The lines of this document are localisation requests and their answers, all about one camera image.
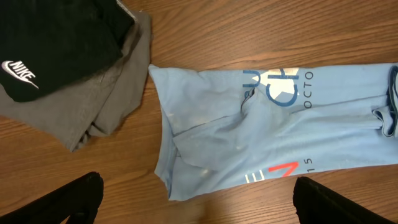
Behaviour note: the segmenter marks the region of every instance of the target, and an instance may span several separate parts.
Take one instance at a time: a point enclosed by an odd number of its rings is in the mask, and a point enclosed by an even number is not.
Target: wooden floor
[[[152,63],[196,70],[398,62],[396,0],[125,0],[151,14]],[[108,138],[69,153],[48,134],[0,117],[0,215],[95,170],[104,179],[96,223],[298,223],[296,177],[168,202],[154,175],[159,100],[147,81],[141,107]],[[398,222],[398,166],[308,175]]]

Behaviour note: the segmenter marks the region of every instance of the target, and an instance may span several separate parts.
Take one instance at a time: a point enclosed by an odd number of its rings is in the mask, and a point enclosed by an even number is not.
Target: blue t-shirt
[[[265,179],[397,164],[393,66],[151,65],[163,117],[155,173],[169,199],[186,200]]]

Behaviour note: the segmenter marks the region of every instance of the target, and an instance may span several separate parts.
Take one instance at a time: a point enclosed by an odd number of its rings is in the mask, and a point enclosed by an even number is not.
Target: brown wooden surface
[[[152,15],[152,63],[197,70],[398,62],[396,0],[125,0]],[[159,100],[147,81],[142,106],[112,136],[69,153],[48,134],[0,117],[0,215],[96,170],[105,181],[96,223],[298,223],[296,177],[168,202],[154,175]],[[398,166],[308,175],[398,222]]]

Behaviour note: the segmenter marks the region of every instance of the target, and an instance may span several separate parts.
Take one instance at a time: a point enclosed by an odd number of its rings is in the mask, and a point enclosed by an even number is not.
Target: folded clothing
[[[45,131],[71,151],[90,136],[111,134],[141,103],[149,65],[150,16],[130,12],[136,25],[110,69],[38,100],[16,103],[0,87],[0,115]]]
[[[169,199],[186,200],[265,179],[397,164],[393,66],[196,72],[150,65],[163,117],[155,173]]]
[[[0,84],[32,101],[122,57],[134,19],[115,0],[1,1]]]

